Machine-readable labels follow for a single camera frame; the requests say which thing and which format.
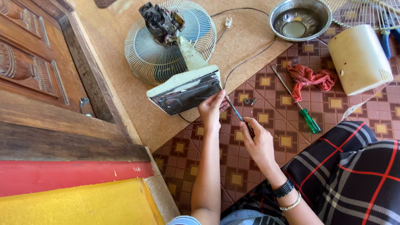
pliers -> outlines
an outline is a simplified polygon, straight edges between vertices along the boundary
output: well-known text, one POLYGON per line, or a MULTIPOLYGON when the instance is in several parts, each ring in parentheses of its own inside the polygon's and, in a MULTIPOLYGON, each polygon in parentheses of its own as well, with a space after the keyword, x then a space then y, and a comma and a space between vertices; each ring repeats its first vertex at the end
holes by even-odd
MULTIPOLYGON (((383 26, 385 28, 389 28, 389 27, 394 27, 394 22, 392 20, 392 17, 390 15, 389 11, 386 10, 382 10, 382 17, 383 17, 383 26)), ((381 45, 382 45, 382 49, 386 55, 387 59, 391 58, 391 53, 390 53, 390 49, 389 49, 389 34, 392 34, 397 41, 400 42, 400 29, 382 29, 382 40, 381 40, 381 45)))

black bracelet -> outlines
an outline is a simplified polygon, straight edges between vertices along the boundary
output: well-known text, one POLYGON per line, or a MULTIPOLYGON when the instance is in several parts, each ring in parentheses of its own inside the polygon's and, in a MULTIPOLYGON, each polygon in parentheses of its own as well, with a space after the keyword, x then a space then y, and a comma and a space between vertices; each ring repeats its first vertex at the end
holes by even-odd
POLYGON ((287 196, 294 189, 294 183, 288 178, 288 181, 282 185, 282 187, 274 190, 274 196, 276 198, 282 198, 287 196))

screwdriver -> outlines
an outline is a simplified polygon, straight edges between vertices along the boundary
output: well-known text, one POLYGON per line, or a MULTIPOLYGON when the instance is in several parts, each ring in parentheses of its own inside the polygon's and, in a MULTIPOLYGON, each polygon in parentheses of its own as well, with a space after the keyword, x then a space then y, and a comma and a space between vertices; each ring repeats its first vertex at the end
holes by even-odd
MULTIPOLYGON (((219 90, 222 90, 222 87, 220 84, 216 83, 216 86, 218 87, 219 90)), ((233 111, 235 111, 236 115, 239 117, 240 121, 245 122, 239 112, 236 110, 236 108, 233 106, 232 102, 230 102, 229 98, 227 95, 225 95, 225 99, 228 101, 229 105, 232 107, 233 111)), ((254 130, 252 127, 250 127, 250 124, 248 122, 245 122, 247 125, 247 128, 249 129, 250 137, 254 138, 256 135, 254 134, 254 130)))
MULTIPOLYGON (((285 86, 286 90, 290 93, 290 95, 292 95, 292 92, 289 90, 288 86, 286 86, 285 82, 283 82, 282 78, 279 76, 279 74, 276 72, 276 70, 274 69, 273 66, 271 66, 272 70, 275 72, 275 74, 278 76, 279 80, 282 82, 283 86, 285 86)), ((308 115, 307 109, 301 107, 301 105, 297 103, 297 106, 300 109, 300 114, 304 116, 304 118, 306 119, 306 122, 308 124, 308 126, 311 128, 312 132, 314 134, 321 132, 321 129, 318 127, 317 123, 314 121, 313 118, 311 118, 308 115)))

green screwdriver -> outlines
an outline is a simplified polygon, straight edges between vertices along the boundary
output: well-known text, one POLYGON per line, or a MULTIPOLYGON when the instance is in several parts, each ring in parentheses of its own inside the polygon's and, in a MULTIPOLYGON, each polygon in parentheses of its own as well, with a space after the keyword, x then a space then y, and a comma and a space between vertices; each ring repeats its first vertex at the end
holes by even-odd
MULTIPOLYGON (((282 78, 279 76, 279 74, 276 72, 276 70, 274 69, 273 66, 271 66, 272 70, 275 72, 275 74, 278 76, 279 80, 282 82, 283 86, 285 86, 286 90, 288 90, 288 92, 290 93, 290 95, 292 95, 292 92, 289 90, 288 86, 286 86, 285 82, 283 82, 282 78)), ((311 128, 312 132, 314 134, 321 132, 321 129, 318 127, 317 123, 314 121, 313 118, 311 118, 308 115, 307 109, 301 107, 301 105, 297 103, 297 106, 300 109, 300 114, 304 116, 304 118, 306 119, 307 124, 309 125, 309 127, 311 128)))

patterned floor tile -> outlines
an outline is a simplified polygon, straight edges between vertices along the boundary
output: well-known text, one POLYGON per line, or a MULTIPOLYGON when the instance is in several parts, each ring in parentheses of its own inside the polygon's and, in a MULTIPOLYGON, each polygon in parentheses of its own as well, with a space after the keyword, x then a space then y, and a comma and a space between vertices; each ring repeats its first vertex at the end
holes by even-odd
MULTIPOLYGON (((315 72, 321 69, 336 72, 326 43, 341 31, 339 26, 332 25, 318 39, 293 44, 229 94, 242 116, 255 118, 272 134, 274 156, 280 166, 344 119, 364 121, 380 140, 400 139, 400 44, 397 41, 390 39, 393 57, 389 62, 395 79, 388 85, 354 96, 344 93, 339 80, 329 91, 321 91, 315 85, 303 86, 300 105, 309 111, 321 128, 318 134, 310 131, 291 96, 271 69, 272 65, 289 89, 293 88, 294 82, 286 72, 287 65, 301 64, 315 72)), ((220 123, 221 209, 225 210, 265 177, 244 146, 239 118, 231 108, 220 114, 220 123)), ((198 118, 153 153, 183 215, 190 213, 190 197, 203 135, 204 126, 198 118)))

